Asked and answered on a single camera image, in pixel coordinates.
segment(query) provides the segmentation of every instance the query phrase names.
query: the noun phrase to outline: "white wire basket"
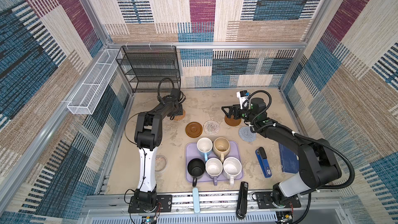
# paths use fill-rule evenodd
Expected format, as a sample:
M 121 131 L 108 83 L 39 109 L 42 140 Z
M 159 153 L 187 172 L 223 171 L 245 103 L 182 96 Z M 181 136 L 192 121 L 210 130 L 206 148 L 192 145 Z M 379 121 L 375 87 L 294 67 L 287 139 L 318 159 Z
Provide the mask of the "white wire basket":
M 113 73 L 117 68 L 116 57 L 121 58 L 119 50 L 107 49 L 102 53 L 84 82 L 68 103 L 73 114 L 93 114 Z

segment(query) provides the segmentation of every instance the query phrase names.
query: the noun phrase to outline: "black mug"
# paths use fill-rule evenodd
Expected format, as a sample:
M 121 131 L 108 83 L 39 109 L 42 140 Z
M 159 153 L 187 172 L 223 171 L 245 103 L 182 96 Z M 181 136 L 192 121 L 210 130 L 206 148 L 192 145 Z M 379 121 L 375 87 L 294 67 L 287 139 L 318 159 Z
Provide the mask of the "black mug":
M 200 158 L 194 158 L 188 163 L 188 173 L 193 177 L 192 187 L 196 187 L 197 180 L 203 176 L 205 171 L 205 162 Z

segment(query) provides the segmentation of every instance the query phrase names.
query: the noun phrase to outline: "black bracket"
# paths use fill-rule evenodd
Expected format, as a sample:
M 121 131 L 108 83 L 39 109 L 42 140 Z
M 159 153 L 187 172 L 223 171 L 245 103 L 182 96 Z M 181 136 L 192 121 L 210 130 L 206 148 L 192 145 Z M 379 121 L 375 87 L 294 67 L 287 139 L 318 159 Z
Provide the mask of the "black bracket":
M 256 192 L 254 195 L 256 196 L 257 199 L 257 205 L 259 209 L 268 209 L 268 208 L 277 208 L 272 204 L 272 197 L 271 197 L 271 191 L 265 191 L 265 192 Z M 292 196 L 287 202 L 286 202 L 286 208 L 290 208 L 289 202 L 292 203 L 294 208 L 301 208 L 301 203 L 300 199 L 298 198 L 297 195 Z
M 134 196 L 131 197 L 130 199 L 130 204 L 129 204 L 129 213 L 130 214 L 136 214 L 136 213 L 147 213 L 142 208 L 138 206 L 138 204 L 134 204 L 132 201 L 134 199 Z M 157 201 L 156 203 L 160 202 L 162 204 L 162 208 L 160 211 L 162 213 L 165 212 L 171 212 L 172 211 L 172 203 L 173 203 L 173 196 L 172 195 L 157 195 Z M 159 209 L 159 204 L 156 204 L 156 207 L 154 210 L 152 210 L 150 213 L 156 213 Z

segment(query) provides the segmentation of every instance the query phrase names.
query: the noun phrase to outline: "woven fabric wall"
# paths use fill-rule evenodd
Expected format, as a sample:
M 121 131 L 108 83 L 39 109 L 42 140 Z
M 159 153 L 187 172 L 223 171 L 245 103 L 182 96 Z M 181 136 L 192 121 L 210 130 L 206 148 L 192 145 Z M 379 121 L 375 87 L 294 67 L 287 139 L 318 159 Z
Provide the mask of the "woven fabric wall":
M 302 41 L 321 0 L 90 0 L 114 42 Z
M 0 23 L 2 182 L 102 44 L 79 0 L 0 0 Z M 70 114 L 0 223 L 76 219 L 97 184 L 126 97 L 115 74 L 95 114 Z
M 0 223 L 76 223 L 93 195 L 129 98 L 115 72 L 92 115 L 69 113 Z
M 334 0 L 284 90 L 307 134 L 353 163 L 341 194 L 357 223 L 398 220 L 397 12 L 398 0 Z
M 303 41 L 321 0 L 90 0 L 113 42 Z M 285 50 L 181 50 L 182 87 L 276 86 Z
M 79 0 L 0 0 L 0 182 L 102 44 Z
M 292 50 L 177 50 L 182 88 L 278 86 Z

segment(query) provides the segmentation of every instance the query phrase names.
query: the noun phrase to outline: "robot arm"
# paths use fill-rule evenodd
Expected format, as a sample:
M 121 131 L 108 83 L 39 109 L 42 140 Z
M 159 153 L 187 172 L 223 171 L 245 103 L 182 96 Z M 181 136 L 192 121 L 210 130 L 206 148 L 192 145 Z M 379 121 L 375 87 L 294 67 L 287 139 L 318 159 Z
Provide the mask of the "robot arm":
M 160 97 L 158 93 L 159 104 L 151 111 L 138 114 L 134 141 L 140 152 L 140 181 L 132 200 L 137 208 L 152 211 L 156 207 L 155 160 L 158 146 L 162 142 L 162 121 L 166 116 L 173 119 L 182 115 L 184 100 L 183 93 L 173 88 L 170 95 L 165 97 Z
M 327 187 L 331 189 L 343 188 L 353 182 L 355 177 L 353 167 L 339 153 L 338 155 L 342 158 L 344 157 L 343 160 L 349 167 L 349 180 L 342 185 L 336 185 L 336 187 L 324 186 L 341 177 L 341 170 L 334 155 L 338 151 L 332 148 L 325 139 L 314 140 L 302 136 L 267 117 L 266 110 L 271 102 L 270 95 L 268 105 L 261 98 L 251 99 L 250 96 L 248 97 L 247 91 L 237 93 L 237 97 L 240 99 L 239 105 L 221 108 L 228 118 L 233 116 L 234 119 L 244 119 L 245 123 L 250 122 L 252 132 L 281 143 L 298 156 L 299 172 L 293 177 L 275 184 L 273 187 L 272 200 L 274 206 L 284 207 L 286 204 L 289 204 L 291 197 L 295 197 L 299 193 L 306 194 L 316 189 Z

